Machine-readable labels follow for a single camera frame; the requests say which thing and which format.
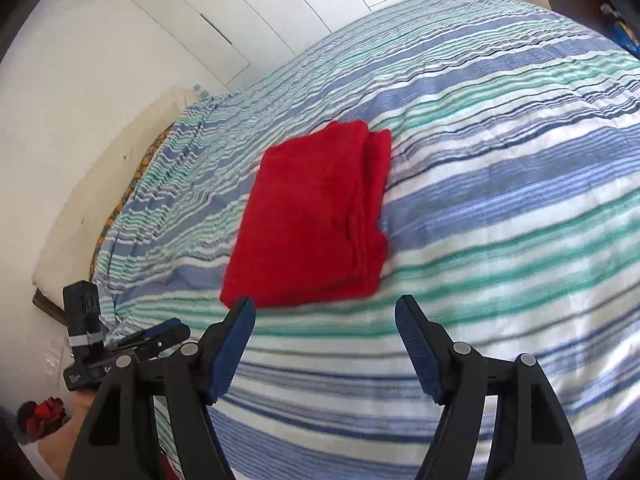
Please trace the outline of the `orange patterned bedsheet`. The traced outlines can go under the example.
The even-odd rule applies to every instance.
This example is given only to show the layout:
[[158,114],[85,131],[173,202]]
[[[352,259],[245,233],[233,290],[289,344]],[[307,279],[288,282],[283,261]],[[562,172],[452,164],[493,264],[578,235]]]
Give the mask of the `orange patterned bedsheet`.
[[98,238],[96,239],[96,246],[94,246],[94,251],[93,251],[90,266],[89,266],[89,274],[88,274],[89,278],[93,277],[94,270],[96,270],[96,260],[98,260],[100,249],[102,247],[104,240],[106,239],[108,231],[111,229],[112,225],[114,224],[115,220],[120,215],[120,213],[124,210],[126,203],[129,200],[129,197],[136,189],[136,186],[140,181],[140,179],[143,177],[145,171],[149,168],[150,163],[152,162],[156,152],[160,149],[160,147],[166,141],[166,138],[168,137],[171,127],[172,127],[172,124],[170,124],[166,129],[164,129],[156,137],[156,139],[149,145],[148,149],[142,156],[142,159],[140,159],[139,165],[137,166],[136,170],[134,170],[134,175],[132,176],[130,182],[127,184],[125,191],[122,193],[122,197],[114,207],[110,216],[106,219],[103,229],[100,235],[98,236]]

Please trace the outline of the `red sweater with white rabbit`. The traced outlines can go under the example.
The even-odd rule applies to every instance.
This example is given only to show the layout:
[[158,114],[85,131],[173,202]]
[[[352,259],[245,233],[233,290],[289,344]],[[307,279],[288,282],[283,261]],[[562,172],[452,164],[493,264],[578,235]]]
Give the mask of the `red sweater with white rabbit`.
[[224,272],[220,300],[293,307],[369,297],[387,240],[378,225],[390,172],[390,130],[365,122],[323,129],[262,156]]

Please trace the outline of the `cream padded headboard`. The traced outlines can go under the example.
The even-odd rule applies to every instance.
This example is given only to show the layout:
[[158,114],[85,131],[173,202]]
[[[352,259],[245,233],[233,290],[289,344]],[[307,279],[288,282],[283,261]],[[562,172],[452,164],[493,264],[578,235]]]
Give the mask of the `cream padded headboard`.
[[65,322],[63,287],[88,280],[96,239],[140,159],[156,137],[197,100],[194,90],[167,90],[122,129],[75,186],[32,274],[32,303],[37,309],[61,324]]

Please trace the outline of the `blue green striped bedspread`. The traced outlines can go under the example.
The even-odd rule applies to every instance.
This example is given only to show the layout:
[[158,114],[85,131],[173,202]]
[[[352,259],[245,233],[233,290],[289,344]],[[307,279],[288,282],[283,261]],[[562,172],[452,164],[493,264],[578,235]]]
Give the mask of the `blue green striped bedspread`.
[[608,478],[639,434],[639,62],[531,3],[407,0],[188,108],[96,255],[113,335],[220,320],[262,154],[334,119],[392,135],[380,288],[259,313],[210,410],[234,473],[416,475],[440,408],[396,330],[410,294],[485,356],[532,354]]

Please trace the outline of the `pile of clothes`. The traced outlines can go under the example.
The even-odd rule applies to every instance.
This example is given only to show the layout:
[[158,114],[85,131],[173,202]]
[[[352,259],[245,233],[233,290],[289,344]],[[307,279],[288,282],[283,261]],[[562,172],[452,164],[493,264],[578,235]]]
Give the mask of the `pile of clothes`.
[[608,3],[603,3],[600,6],[600,11],[605,20],[608,36],[624,50],[638,58],[640,56],[639,37],[623,19],[622,14]]

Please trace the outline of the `red bag on floor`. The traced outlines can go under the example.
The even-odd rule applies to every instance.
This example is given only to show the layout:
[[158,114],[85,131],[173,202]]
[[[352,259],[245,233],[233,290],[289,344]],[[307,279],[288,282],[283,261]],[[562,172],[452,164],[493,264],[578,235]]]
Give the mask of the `red bag on floor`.
[[60,429],[67,420],[64,401],[49,396],[40,403],[23,403],[16,415],[18,429],[29,442],[35,442]]

